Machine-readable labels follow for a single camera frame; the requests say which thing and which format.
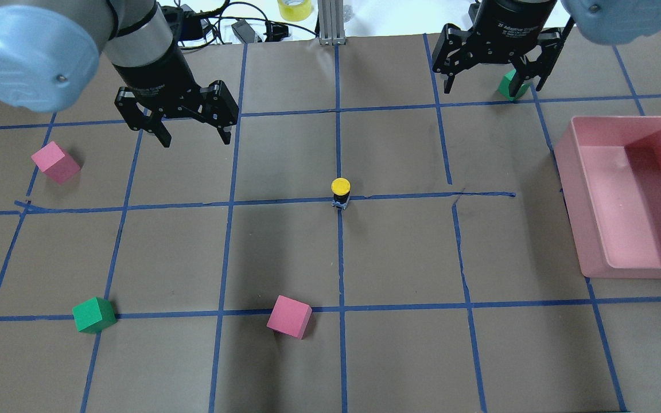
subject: pink plastic box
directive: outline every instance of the pink plastic box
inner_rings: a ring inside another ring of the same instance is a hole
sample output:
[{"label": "pink plastic box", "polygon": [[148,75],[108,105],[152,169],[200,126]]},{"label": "pink plastic box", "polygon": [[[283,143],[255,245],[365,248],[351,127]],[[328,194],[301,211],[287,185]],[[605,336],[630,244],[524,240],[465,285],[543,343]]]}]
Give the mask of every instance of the pink plastic box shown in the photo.
[{"label": "pink plastic box", "polygon": [[305,327],[310,321],[313,309],[305,303],[280,295],[272,309],[267,327],[270,329],[302,339]]},{"label": "pink plastic box", "polygon": [[70,180],[81,170],[73,157],[55,142],[48,143],[31,157],[37,167],[58,184]]},{"label": "pink plastic box", "polygon": [[575,117],[555,157],[583,275],[661,279],[661,116]]}]

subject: cube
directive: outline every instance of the cube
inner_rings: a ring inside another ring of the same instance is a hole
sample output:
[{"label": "cube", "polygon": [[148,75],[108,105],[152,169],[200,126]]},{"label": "cube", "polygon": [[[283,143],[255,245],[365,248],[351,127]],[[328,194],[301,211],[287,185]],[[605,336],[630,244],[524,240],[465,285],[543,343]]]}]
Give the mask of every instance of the cube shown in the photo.
[{"label": "cube", "polygon": [[509,99],[510,101],[514,102],[517,99],[521,98],[522,95],[524,95],[527,92],[527,89],[530,88],[530,84],[527,82],[524,82],[521,87],[519,87],[519,91],[516,93],[514,97],[509,96],[509,84],[511,84],[512,79],[514,79],[514,74],[516,73],[516,70],[513,70],[506,75],[504,75],[503,78],[501,78],[501,83],[499,83],[499,93],[503,94],[506,99]]},{"label": "cube", "polygon": [[272,309],[267,327],[302,340],[313,309],[308,304],[280,295]]},{"label": "cube", "polygon": [[114,308],[103,298],[94,297],[73,307],[73,318],[79,332],[96,334],[116,323]]},{"label": "cube", "polygon": [[60,185],[81,170],[73,157],[55,142],[50,142],[35,152],[32,160],[45,175]]}]

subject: white surface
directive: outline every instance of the white surface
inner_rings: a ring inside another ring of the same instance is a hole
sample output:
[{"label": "white surface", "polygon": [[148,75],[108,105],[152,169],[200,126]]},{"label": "white surface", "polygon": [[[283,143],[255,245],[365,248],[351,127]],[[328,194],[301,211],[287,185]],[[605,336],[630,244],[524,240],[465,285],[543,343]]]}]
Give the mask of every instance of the white surface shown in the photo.
[{"label": "white surface", "polygon": [[[310,30],[315,29],[317,18],[317,0],[311,0],[313,12],[299,22],[294,22]],[[249,0],[253,5],[267,13],[270,20],[283,21],[277,0]],[[170,5],[170,0],[162,0],[163,5]],[[183,0],[195,11],[213,10],[222,5],[223,0]],[[346,36],[391,36],[397,34],[437,33],[446,23],[453,23],[467,30],[471,26],[468,8],[473,0],[424,0],[424,2],[389,2],[389,0],[344,0],[344,5],[352,8],[352,18],[345,24]],[[245,5],[233,5],[224,15],[236,17],[261,17],[259,12]],[[558,3],[550,18],[548,27],[562,27],[569,15]],[[238,42],[231,24],[234,21],[221,22],[221,32],[225,42]],[[265,26],[260,21],[249,21],[259,34],[265,32]],[[291,40],[312,39],[310,33],[290,27]]]}]

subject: yellow button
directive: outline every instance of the yellow button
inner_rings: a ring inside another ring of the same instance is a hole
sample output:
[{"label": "yellow button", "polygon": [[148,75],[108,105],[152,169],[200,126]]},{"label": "yellow button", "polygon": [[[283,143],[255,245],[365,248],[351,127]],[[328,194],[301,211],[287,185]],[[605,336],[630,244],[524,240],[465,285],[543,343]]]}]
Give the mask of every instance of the yellow button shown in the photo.
[{"label": "yellow button", "polygon": [[330,190],[335,195],[344,196],[351,192],[351,183],[346,178],[335,178],[333,183],[330,184]]}]

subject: black and yellow object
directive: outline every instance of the black and yellow object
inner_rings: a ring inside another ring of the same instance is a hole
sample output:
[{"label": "black and yellow object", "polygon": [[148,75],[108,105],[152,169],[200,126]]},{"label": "black and yellow object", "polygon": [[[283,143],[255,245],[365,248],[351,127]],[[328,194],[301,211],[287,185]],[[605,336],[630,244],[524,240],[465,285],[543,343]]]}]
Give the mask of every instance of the black and yellow object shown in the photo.
[{"label": "black and yellow object", "polygon": [[346,209],[351,199],[351,183],[346,178],[335,178],[330,184],[330,190],[333,191],[333,206]]}]

